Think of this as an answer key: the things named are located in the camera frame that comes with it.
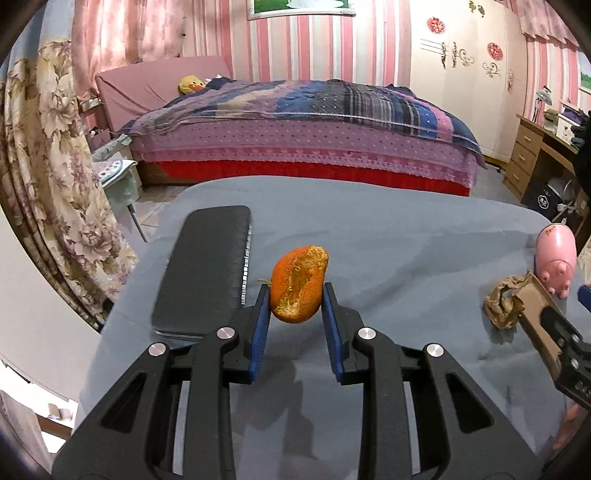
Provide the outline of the person right hand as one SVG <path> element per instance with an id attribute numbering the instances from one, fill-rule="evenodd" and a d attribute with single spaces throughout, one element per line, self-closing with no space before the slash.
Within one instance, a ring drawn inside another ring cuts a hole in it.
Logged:
<path id="1" fill-rule="evenodd" d="M 554 454 L 561 451 L 574 438 L 587 415 L 588 412 L 578 404 L 572 405 L 567 410 L 552 446 L 552 452 Z"/>

